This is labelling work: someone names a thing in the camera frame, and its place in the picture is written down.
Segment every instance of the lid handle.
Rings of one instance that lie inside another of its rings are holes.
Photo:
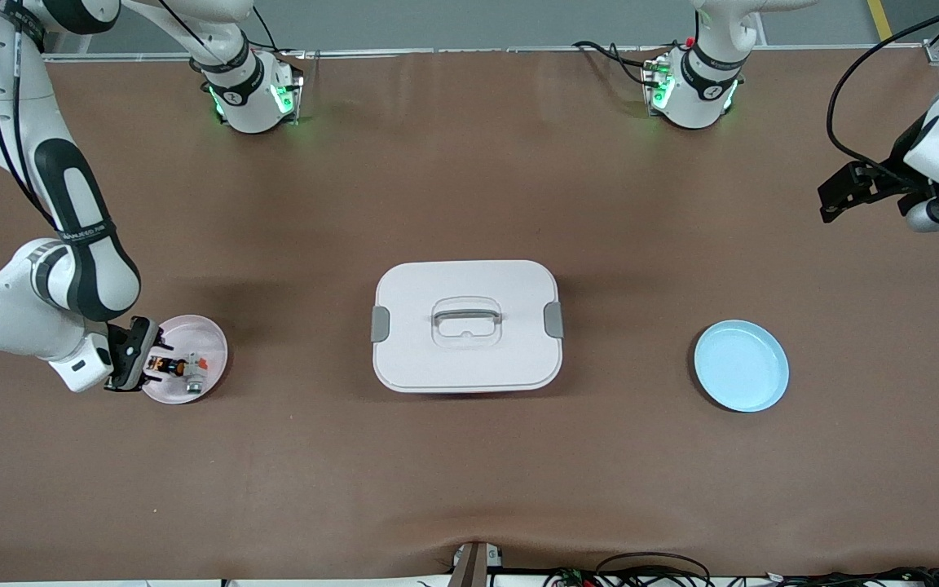
[[[485,309],[465,309],[464,311],[441,311],[433,315],[433,323],[440,324],[444,320],[461,319],[485,319],[493,323],[502,322],[502,315],[496,311],[485,311]]]

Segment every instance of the brown table surface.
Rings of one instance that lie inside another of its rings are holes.
[[[197,404],[68,393],[0,353],[0,580],[438,572],[664,549],[718,573],[939,565],[939,234],[893,201],[824,226],[845,163],[828,93],[856,51],[757,52],[709,130],[648,118],[585,55],[407,55],[306,71],[305,119],[217,126],[186,64],[59,64],[60,107],[143,274],[139,312],[231,341]],[[885,51],[839,128],[882,156],[938,82]],[[0,171],[0,267],[45,236]],[[377,381],[377,279],[527,258],[558,278],[540,391],[407,397]],[[756,320],[780,404],[709,404],[694,338]]]

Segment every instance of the box lid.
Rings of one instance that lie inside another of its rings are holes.
[[[405,263],[377,286],[373,363],[391,390],[534,390],[562,338],[556,280],[534,261]]]

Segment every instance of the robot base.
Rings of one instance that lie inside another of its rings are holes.
[[[673,49],[664,55],[647,60],[641,68],[641,78],[645,82],[654,82],[656,88],[644,86],[644,103],[650,116],[663,116],[682,129],[704,129],[730,110],[734,90],[744,79],[738,75],[734,84],[723,92],[720,99],[701,100],[697,90],[682,81],[683,74],[679,64],[682,52]]]
[[[258,134],[275,129],[280,124],[299,123],[299,107],[302,105],[302,70],[291,64],[280,62],[268,53],[253,53],[256,59],[269,63],[271,74],[249,97],[245,105],[232,105],[218,96],[206,83],[202,86],[213,98],[216,117],[221,124],[240,133]]]
[[[154,355],[169,360],[185,360],[192,353],[205,362],[205,381],[201,383],[200,393],[189,393],[189,378],[176,377],[144,370],[144,374],[153,377],[143,384],[143,391],[162,404],[189,404],[205,397],[219,383],[223,372],[227,370],[227,337],[215,322],[204,316],[176,316],[161,323],[164,339],[172,350],[156,346]]]

